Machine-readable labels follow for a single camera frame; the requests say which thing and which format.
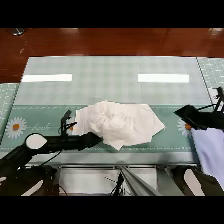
white flower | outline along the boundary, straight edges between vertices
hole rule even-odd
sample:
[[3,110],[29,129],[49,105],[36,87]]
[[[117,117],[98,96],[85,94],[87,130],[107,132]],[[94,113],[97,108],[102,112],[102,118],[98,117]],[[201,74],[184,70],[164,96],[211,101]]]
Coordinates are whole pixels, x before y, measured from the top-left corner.
[[[67,124],[71,124],[71,123],[73,123],[73,122],[75,122],[75,117],[71,117],[70,119],[67,120]],[[73,126],[70,127],[69,129],[67,129],[67,133],[68,133],[69,135],[72,135],[72,131],[73,131],[74,128],[75,128],[75,125],[73,125]]]
[[185,137],[191,137],[191,131],[190,131],[190,125],[185,123],[183,120],[179,119],[178,120],[178,130],[182,132],[182,135]]
[[6,126],[6,135],[8,138],[17,138],[20,135],[23,134],[23,131],[26,130],[26,121],[23,118],[15,117],[14,119],[11,119],[10,122],[8,122]]

wooden floor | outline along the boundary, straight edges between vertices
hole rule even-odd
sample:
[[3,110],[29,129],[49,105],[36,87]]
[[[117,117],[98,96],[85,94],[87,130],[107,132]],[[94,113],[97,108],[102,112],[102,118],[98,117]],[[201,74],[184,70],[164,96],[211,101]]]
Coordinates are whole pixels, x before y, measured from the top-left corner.
[[0,29],[0,82],[19,82],[31,56],[170,55],[224,57],[222,28]]

purple cloth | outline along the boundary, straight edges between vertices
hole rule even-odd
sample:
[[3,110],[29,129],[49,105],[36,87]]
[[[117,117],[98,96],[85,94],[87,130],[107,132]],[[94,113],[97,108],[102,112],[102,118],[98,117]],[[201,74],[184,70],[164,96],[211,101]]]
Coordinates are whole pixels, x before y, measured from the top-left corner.
[[224,132],[215,128],[191,132],[202,171],[215,177],[224,190]]

red wood surface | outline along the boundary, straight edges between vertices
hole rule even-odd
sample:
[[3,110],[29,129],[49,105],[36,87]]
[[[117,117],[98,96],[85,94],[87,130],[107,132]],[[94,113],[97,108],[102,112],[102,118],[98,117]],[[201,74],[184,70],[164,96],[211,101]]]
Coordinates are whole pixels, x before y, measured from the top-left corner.
[[221,28],[0,29],[0,82],[19,82],[31,56],[153,55],[224,57]]

glass tabletop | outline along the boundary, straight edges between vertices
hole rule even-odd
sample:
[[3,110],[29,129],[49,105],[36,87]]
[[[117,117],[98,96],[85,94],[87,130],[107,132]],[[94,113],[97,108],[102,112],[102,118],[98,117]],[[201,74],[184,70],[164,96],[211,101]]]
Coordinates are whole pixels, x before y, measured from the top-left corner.
[[[123,147],[119,152],[99,144],[81,152],[64,152],[53,162],[197,162],[190,132],[173,113],[186,104],[196,107],[210,104],[194,57],[31,57],[15,97],[0,153],[3,155],[22,144],[30,133],[58,135],[60,118],[68,109],[75,116],[77,109],[103,100],[148,104],[166,129],[153,137],[150,143]],[[43,162],[51,156],[39,155],[33,162]]]

